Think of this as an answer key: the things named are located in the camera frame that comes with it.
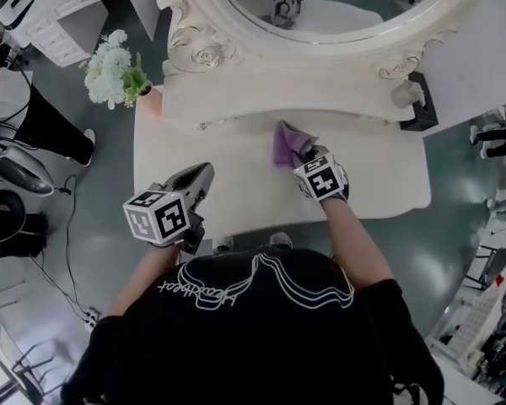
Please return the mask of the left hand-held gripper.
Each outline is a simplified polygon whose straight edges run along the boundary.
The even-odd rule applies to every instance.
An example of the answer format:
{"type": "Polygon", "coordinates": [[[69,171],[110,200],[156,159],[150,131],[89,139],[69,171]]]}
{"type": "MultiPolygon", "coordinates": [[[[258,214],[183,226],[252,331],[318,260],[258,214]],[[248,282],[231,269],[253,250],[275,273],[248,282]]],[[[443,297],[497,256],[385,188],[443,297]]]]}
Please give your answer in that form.
{"type": "Polygon", "coordinates": [[[183,252],[196,254],[205,234],[196,203],[206,198],[213,179],[213,165],[204,162],[128,199],[122,207],[133,237],[159,248],[181,245],[183,252]],[[186,195],[168,189],[186,189],[186,195]]]}

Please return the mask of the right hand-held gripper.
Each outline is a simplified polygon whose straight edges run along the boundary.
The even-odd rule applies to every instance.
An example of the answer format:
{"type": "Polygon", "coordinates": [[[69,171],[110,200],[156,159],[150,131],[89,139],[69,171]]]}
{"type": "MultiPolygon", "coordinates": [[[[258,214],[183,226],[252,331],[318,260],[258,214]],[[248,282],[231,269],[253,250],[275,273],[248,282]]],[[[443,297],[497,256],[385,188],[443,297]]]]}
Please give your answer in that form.
{"type": "Polygon", "coordinates": [[[310,153],[294,152],[293,166],[299,188],[307,198],[317,202],[329,197],[347,201],[350,190],[347,173],[326,146],[315,144],[310,153]]]}

